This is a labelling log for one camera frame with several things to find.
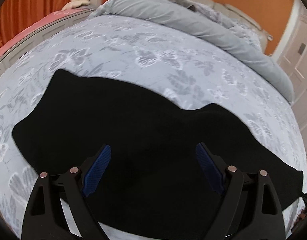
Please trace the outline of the white flower plush cushion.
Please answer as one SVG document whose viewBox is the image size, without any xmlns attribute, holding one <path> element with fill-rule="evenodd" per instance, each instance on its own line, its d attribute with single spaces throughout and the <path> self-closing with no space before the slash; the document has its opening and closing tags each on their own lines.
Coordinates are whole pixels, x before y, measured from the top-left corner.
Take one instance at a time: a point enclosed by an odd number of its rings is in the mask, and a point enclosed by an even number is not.
<svg viewBox="0 0 307 240">
<path fill-rule="evenodd" d="M 90 5 L 90 0 L 70 0 L 61 11 L 75 9 L 84 5 Z"/>
</svg>

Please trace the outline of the grey butterfly bed sheet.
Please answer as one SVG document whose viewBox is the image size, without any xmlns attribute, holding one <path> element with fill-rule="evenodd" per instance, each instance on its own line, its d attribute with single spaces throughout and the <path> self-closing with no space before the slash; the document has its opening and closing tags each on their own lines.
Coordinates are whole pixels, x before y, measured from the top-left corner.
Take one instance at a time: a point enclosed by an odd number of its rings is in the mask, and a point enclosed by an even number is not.
<svg viewBox="0 0 307 240">
<path fill-rule="evenodd" d="M 37 174 L 11 131 L 41 99 L 53 73 L 124 80 L 183 109 L 218 103 L 288 165 L 307 172 L 301 133 L 288 101 L 262 76 L 200 38 L 136 18 L 105 15 L 64 29 L 0 70 L 0 213 L 16 236 Z"/>
</svg>

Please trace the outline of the black pants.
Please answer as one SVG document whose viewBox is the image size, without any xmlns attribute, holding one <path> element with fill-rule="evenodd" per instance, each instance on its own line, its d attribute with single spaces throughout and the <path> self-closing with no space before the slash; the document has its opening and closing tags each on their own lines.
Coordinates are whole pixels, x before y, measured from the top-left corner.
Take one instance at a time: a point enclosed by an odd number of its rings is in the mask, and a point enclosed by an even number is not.
<svg viewBox="0 0 307 240">
<path fill-rule="evenodd" d="M 283 209 L 303 188 L 301 171 L 217 104 L 184 110 L 144 87 L 63 69 L 12 137 L 38 173 L 61 174 L 109 146 L 89 206 L 101 223 L 157 239 L 202 239 L 215 220 L 219 200 L 196 159 L 200 142 L 228 165 L 266 170 Z"/>
</svg>

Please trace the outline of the grey rolled duvet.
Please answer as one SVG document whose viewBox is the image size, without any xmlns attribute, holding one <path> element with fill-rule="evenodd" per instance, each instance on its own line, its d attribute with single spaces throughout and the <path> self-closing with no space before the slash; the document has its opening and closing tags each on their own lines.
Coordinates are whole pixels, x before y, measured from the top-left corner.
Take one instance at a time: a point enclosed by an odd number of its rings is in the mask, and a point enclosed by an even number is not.
<svg viewBox="0 0 307 240">
<path fill-rule="evenodd" d="M 226 51 L 267 80 L 289 103 L 294 100 L 293 85 L 271 57 L 257 51 L 225 27 L 167 0 L 108 0 L 88 17 L 118 15 L 138 18 L 177 29 Z"/>
</svg>

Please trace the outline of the pink bench mat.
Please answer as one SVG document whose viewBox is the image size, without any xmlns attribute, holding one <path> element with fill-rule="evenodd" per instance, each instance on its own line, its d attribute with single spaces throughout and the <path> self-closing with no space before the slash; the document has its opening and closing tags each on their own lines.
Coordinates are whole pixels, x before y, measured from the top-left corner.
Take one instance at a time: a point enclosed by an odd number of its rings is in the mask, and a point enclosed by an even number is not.
<svg viewBox="0 0 307 240">
<path fill-rule="evenodd" d="M 25 39 L 27 36 L 32 34 L 34 31 L 41 29 L 42 27 L 46 27 L 49 24 L 55 23 L 57 20 L 62 20 L 65 17 L 75 15 L 79 12 L 85 12 L 87 10 L 94 10 L 94 8 L 91 6 L 84 6 L 84 7 L 79 7 L 79 8 L 74 8 L 74 9 L 69 9 L 69 10 L 64 10 L 64 11 L 56 11 L 56 12 L 50 13 L 49 15 L 45 16 L 41 20 L 35 22 L 31 26 L 27 27 L 26 29 L 18 33 L 14 38 L 12 38 L 6 44 L 4 44 L 4 46 L 0 48 L 0 58 L 9 49 L 11 49 L 11 47 L 16 45 L 21 40 Z"/>
</svg>

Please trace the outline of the grey patterned pillow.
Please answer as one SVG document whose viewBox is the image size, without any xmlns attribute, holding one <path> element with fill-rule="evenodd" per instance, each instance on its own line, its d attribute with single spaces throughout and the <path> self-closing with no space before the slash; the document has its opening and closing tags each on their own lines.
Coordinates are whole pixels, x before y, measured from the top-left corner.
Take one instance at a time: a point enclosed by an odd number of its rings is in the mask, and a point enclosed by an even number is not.
<svg viewBox="0 0 307 240">
<path fill-rule="evenodd" d="M 235 36 L 241 38 L 249 45 L 253 46 L 258 51 L 262 52 L 262 47 L 258 34 L 253 31 L 249 26 L 237 19 L 231 19 L 223 13 L 212 9 L 207 5 L 201 3 L 193 2 L 191 0 L 168 0 L 170 2 L 176 3 L 186 9 L 189 9 L 195 13 L 198 13 L 209 20 L 225 27 L 231 31 Z"/>
</svg>

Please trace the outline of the white wardrobe doors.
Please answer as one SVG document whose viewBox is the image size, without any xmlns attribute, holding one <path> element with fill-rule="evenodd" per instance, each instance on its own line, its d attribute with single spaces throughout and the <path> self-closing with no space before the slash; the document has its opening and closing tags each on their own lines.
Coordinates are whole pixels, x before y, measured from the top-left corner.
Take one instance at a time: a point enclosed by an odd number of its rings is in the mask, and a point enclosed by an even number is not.
<svg viewBox="0 0 307 240">
<path fill-rule="evenodd" d="M 293 84 L 295 97 L 292 110 L 303 138 L 307 159 L 307 10 L 303 4 L 299 5 L 297 21 L 278 63 Z"/>
</svg>

